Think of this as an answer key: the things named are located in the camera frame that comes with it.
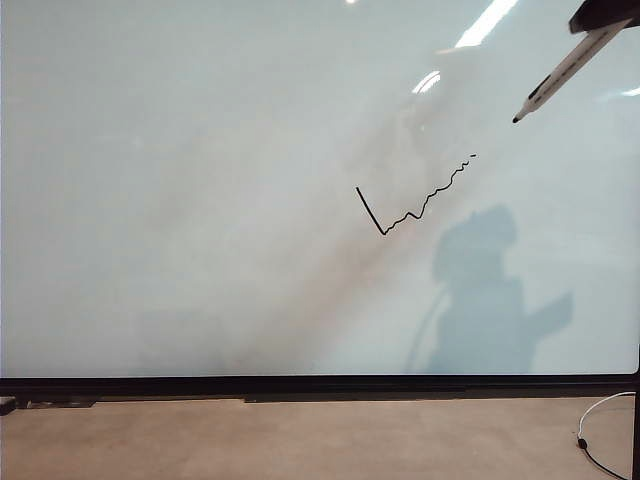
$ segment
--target concrete floor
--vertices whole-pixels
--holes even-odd
[[[575,446],[597,399],[98,403],[2,419],[2,479],[603,479]],[[630,476],[633,399],[589,417]]]

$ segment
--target black cable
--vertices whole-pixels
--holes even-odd
[[[578,447],[580,447],[580,449],[584,451],[584,453],[587,455],[587,458],[589,458],[589,460],[591,460],[596,466],[598,466],[600,469],[602,469],[603,471],[605,471],[606,473],[608,473],[612,477],[619,478],[620,480],[629,480],[629,479],[623,477],[622,475],[618,475],[613,470],[608,469],[607,467],[602,465],[599,461],[597,461],[595,458],[593,458],[591,456],[591,454],[589,453],[589,450],[587,449],[587,446],[588,446],[587,445],[587,441],[584,438],[578,438]]]

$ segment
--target black marker line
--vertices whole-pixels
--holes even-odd
[[[469,156],[471,158],[477,157],[477,155],[475,153],[473,155],[469,155]],[[382,235],[386,235],[397,224],[399,224],[401,222],[404,222],[409,217],[413,217],[416,220],[420,220],[422,218],[422,216],[424,215],[424,211],[427,208],[427,203],[429,203],[429,199],[431,199],[432,197],[435,197],[438,193],[445,191],[447,188],[449,188],[451,185],[453,185],[453,177],[455,177],[456,174],[458,174],[459,172],[464,171],[464,167],[466,167],[467,165],[469,165],[469,161],[468,160],[466,162],[462,162],[462,164],[460,165],[460,168],[455,169],[454,172],[451,174],[451,177],[449,178],[449,184],[446,187],[436,188],[433,192],[431,192],[429,195],[427,195],[427,198],[425,199],[424,203],[422,204],[422,210],[420,211],[420,215],[416,215],[411,210],[409,210],[407,213],[404,214],[404,217],[402,217],[400,220],[396,220],[395,222],[393,222],[391,224],[391,226],[388,227],[386,230],[383,229],[380,226],[380,223],[378,223],[378,220],[376,219],[375,215],[373,214],[373,212],[369,208],[369,205],[367,204],[367,201],[364,199],[364,196],[362,195],[362,192],[360,191],[359,187],[356,187],[356,192],[358,192],[358,195],[360,196],[360,200],[362,200],[362,203],[364,204],[364,208],[366,208],[367,212],[371,216],[371,220],[373,220],[373,223],[375,223],[376,227],[378,227],[378,231]]]

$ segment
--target white marker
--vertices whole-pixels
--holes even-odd
[[[612,23],[606,27],[591,30],[586,37],[565,57],[551,75],[547,75],[540,85],[529,94],[522,109],[513,117],[513,123],[517,123],[527,114],[535,112],[544,102],[558,91],[580,68],[598,53],[616,34],[622,30],[632,18],[621,22]]]

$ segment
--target whiteboard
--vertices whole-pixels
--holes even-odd
[[[635,372],[640,29],[491,3],[5,0],[3,376]]]

